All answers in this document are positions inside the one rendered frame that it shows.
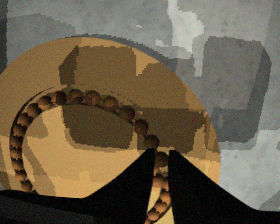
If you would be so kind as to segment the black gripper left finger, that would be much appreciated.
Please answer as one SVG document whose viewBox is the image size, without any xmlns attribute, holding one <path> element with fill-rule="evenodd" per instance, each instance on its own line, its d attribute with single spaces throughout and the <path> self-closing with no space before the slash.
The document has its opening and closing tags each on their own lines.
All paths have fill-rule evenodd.
<svg viewBox="0 0 280 224">
<path fill-rule="evenodd" d="M 0 191 L 0 224 L 145 224 L 154 183 L 155 148 L 85 198 Z"/>
</svg>

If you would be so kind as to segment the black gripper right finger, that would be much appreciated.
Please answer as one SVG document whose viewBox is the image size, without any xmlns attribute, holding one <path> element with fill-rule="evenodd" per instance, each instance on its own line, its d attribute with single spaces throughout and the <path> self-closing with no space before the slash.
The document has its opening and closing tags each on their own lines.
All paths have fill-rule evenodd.
<svg viewBox="0 0 280 224">
<path fill-rule="evenodd" d="M 280 211 L 240 202 L 176 151 L 169 153 L 167 186 L 175 224 L 280 224 Z"/>
</svg>

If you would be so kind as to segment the round wooden bead board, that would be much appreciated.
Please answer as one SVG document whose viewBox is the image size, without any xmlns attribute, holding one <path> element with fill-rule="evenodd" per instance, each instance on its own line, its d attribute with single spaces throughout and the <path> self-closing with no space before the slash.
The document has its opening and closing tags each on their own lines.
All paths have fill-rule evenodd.
<svg viewBox="0 0 280 224">
<path fill-rule="evenodd" d="M 219 184 L 220 152 L 209 114 L 195 93 L 154 57 L 116 41 L 95 37 L 52 39 L 21 53 L 0 74 L 0 182 L 22 191 L 12 168 L 10 143 L 27 106 L 56 91 L 72 89 L 86 96 L 114 96 L 119 107 L 135 109 L 135 119 L 149 123 L 157 151 L 181 153 Z M 145 134 L 120 109 L 106 111 L 80 103 L 52 103 L 22 134 L 22 168 L 31 191 L 40 196 L 85 198 L 119 176 L 146 151 Z M 26 193 L 30 193 L 27 191 Z"/>
</svg>

